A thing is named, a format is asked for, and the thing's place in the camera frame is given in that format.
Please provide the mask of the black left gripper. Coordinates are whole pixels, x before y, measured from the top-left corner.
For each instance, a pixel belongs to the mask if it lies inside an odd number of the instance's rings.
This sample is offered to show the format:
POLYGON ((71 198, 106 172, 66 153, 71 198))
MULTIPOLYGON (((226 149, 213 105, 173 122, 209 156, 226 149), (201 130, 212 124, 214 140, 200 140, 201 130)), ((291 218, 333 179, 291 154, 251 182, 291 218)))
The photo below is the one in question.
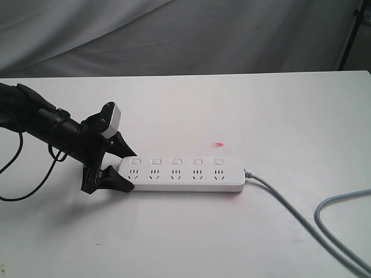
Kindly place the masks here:
POLYGON ((120 132, 109 139, 100 134, 99 113, 81 122, 81 131, 70 144, 70 155, 83 163, 81 190, 86 193, 93 193, 98 189, 129 193, 134 190, 134 185, 112 166, 103 170, 101 164, 106 151, 119 158, 136 156, 136 153, 128 146, 120 132))

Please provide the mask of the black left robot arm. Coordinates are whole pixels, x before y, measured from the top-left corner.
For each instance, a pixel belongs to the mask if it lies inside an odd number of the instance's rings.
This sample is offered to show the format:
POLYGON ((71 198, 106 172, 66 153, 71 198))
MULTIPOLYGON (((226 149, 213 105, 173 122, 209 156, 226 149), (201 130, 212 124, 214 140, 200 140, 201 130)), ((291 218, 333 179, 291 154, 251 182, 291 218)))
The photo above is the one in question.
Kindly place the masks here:
POLYGON ((55 157, 58 149, 83 164, 82 191, 98 189, 130 192, 134 185, 112 166, 101 169, 106 153, 119 158, 135 156, 118 130, 121 112, 114 102, 106 103, 101 111, 81 123, 71 115, 45 100, 31 88, 1 84, 1 127, 28 133, 47 143, 55 157))

